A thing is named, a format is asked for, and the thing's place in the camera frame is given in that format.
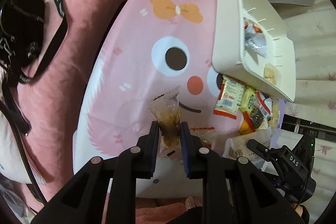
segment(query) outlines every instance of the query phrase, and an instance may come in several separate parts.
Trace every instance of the packaged snack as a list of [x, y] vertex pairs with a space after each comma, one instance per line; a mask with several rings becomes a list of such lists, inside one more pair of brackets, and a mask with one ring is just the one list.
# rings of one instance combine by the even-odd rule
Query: packaged snack
[[267, 57], [266, 37], [261, 28], [253, 21], [244, 18], [245, 46], [263, 58]]
[[250, 113], [247, 111], [243, 112], [243, 115], [244, 121], [239, 129], [239, 132], [243, 135], [255, 132], [261, 127], [264, 122], [263, 114], [256, 107], [253, 107]]
[[264, 68], [264, 78], [273, 85], [280, 85], [281, 74], [271, 63], [267, 63]]
[[237, 119], [237, 111], [245, 90], [245, 84], [223, 75], [223, 83], [214, 114]]
[[214, 139], [218, 135], [215, 128], [190, 128], [190, 133], [201, 139], [202, 145], [206, 148], [212, 149]]
[[164, 94], [147, 105], [147, 108], [157, 120], [160, 131], [160, 155], [164, 158], [174, 153], [180, 144], [180, 108], [179, 88]]
[[277, 126], [278, 126], [278, 119], [279, 119], [279, 116], [280, 116], [280, 113], [279, 113], [279, 103], [278, 103], [278, 100], [276, 98], [271, 98], [271, 99], [272, 99], [272, 102], [273, 102], [273, 105], [272, 105], [273, 116], [268, 121], [268, 125], [271, 128], [277, 128]]
[[254, 107], [254, 101], [255, 101], [256, 95], [255, 90], [251, 87], [247, 87], [243, 97], [241, 99], [240, 107], [239, 109], [241, 112], [248, 112], [251, 113]]
[[256, 100], [254, 101], [254, 105], [261, 111], [265, 118], [271, 118], [273, 116], [272, 112], [272, 99], [265, 98], [265, 96], [257, 90]]
[[223, 157], [235, 160], [239, 157], [248, 158], [258, 169], [262, 168], [265, 160], [246, 147], [249, 140], [255, 139], [269, 148], [272, 136], [271, 128], [259, 130], [255, 133], [228, 138], [225, 142]]

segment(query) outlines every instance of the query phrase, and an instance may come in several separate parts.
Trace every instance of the pink bedding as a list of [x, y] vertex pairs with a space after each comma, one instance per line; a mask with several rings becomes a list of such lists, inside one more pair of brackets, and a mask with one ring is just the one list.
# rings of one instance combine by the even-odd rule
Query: pink bedding
[[[60, 25], [55, 4], [46, 1], [44, 51]], [[124, 0], [64, 0], [68, 33], [50, 66], [38, 80], [17, 88], [17, 103], [32, 130], [24, 139], [27, 152], [47, 184], [41, 185], [47, 200], [72, 177], [72, 135], [95, 54], [115, 11]], [[36, 62], [28, 73], [33, 75]], [[30, 207], [40, 210], [25, 185]]]

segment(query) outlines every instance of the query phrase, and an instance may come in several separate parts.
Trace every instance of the black strap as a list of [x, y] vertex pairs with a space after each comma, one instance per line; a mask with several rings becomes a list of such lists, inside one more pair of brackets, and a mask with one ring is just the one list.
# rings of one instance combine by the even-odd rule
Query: black strap
[[5, 102], [8, 106], [8, 110], [13, 118], [17, 128], [22, 134], [27, 135], [31, 130], [30, 124], [23, 118], [19, 108], [17, 107], [14, 98], [11, 94], [11, 91], [8, 86], [8, 79], [7, 77], [4, 78], [2, 82], [2, 94], [5, 99]]
[[40, 76], [44, 70], [48, 67], [48, 65], [50, 64], [50, 62], [52, 61], [53, 57], [55, 56], [58, 48], [60, 47], [62, 41], [64, 40], [64, 37], [68, 31], [68, 22], [67, 22], [67, 18], [65, 15], [65, 10], [64, 10], [64, 4], [63, 4], [63, 0], [54, 0], [58, 13], [59, 15], [63, 18], [61, 25], [59, 26], [58, 30], [56, 31], [55, 36], [53, 37], [53, 39], [50, 42], [49, 47], [47, 48], [47, 51], [45, 52], [41, 63], [39, 65], [39, 67], [37, 68], [37, 71], [35, 73], [35, 75], [33, 77], [28, 77], [26, 76], [22, 69], [21, 66], [19, 64], [19, 62], [16, 60], [16, 58], [14, 56], [12, 56], [10, 58], [10, 68], [11, 68], [11, 72], [13, 77], [17, 78], [17, 81], [22, 83], [22, 84], [26, 84], [29, 83], [31, 80], [33, 80], [34, 78]]
[[62, 41], [68, 31], [68, 22], [64, 11], [63, 0], [54, 0], [57, 6], [57, 10], [59, 15], [63, 18], [61, 25], [56, 31], [55, 36], [50, 42], [49, 47], [47, 48], [39, 67], [33, 77], [26, 76], [19, 64], [16, 60], [15, 56], [11, 56], [10, 58], [10, 70], [11, 72], [8, 74], [8, 79], [5, 78], [2, 83], [2, 93], [7, 104], [7, 107], [12, 115], [13, 120], [15, 121], [17, 128], [19, 131], [25, 135], [27, 135], [31, 129], [30, 124], [25, 120], [22, 116], [19, 108], [17, 107], [15, 100], [11, 94], [9, 89], [10, 86], [17, 87], [17, 83], [20, 82], [22, 84], [29, 83], [32, 79], [40, 76], [45, 69], [50, 64], [51, 60], [55, 56], [57, 50], [59, 49]]
[[13, 135], [14, 135], [14, 138], [15, 138], [15, 141], [16, 141], [16, 145], [17, 145], [17, 148], [19, 150], [23, 165], [26, 169], [28, 177], [29, 177], [29, 179], [31, 181], [31, 184], [33, 186], [34, 193], [38, 197], [37, 200], [40, 201], [41, 203], [43, 203], [43, 205], [46, 205], [47, 201], [46, 201], [43, 193], [41, 192], [40, 187], [38, 186], [38, 183], [37, 183], [37, 181], [34, 177], [34, 174], [32, 172], [30, 164], [28, 162], [27, 155], [26, 155], [25, 149], [24, 149], [23, 144], [22, 144], [21, 136], [20, 136], [20, 133], [19, 133], [18, 128], [16, 126], [16, 122], [14, 121], [14, 119], [12, 117], [12, 114], [9, 112], [9, 110], [6, 108], [6, 106], [4, 105], [4, 103], [1, 100], [0, 100], [0, 111], [6, 117], [6, 119], [8, 120], [8, 123], [9, 123], [9, 125], [12, 129], [12, 132], [13, 132]]

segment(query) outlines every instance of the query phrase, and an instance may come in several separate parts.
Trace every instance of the plastic storage box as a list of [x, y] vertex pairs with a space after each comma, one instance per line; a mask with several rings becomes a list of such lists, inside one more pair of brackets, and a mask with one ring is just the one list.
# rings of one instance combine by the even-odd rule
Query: plastic storage box
[[[267, 58], [245, 49], [244, 18], [261, 27], [266, 36]], [[281, 74], [280, 83], [264, 79], [267, 63]], [[287, 26], [268, 0], [217, 0], [216, 31], [212, 56], [216, 71], [245, 82], [262, 92], [293, 102], [296, 68]]]

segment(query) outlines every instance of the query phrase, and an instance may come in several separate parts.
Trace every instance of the yellow snack package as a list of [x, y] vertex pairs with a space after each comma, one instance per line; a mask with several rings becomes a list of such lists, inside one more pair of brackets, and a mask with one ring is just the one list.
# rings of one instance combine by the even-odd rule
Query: yellow snack package
[[242, 113], [248, 112], [251, 113], [254, 107], [254, 100], [256, 99], [255, 95], [255, 90], [251, 87], [247, 87], [243, 97], [240, 102], [240, 107], [239, 109], [241, 110]]

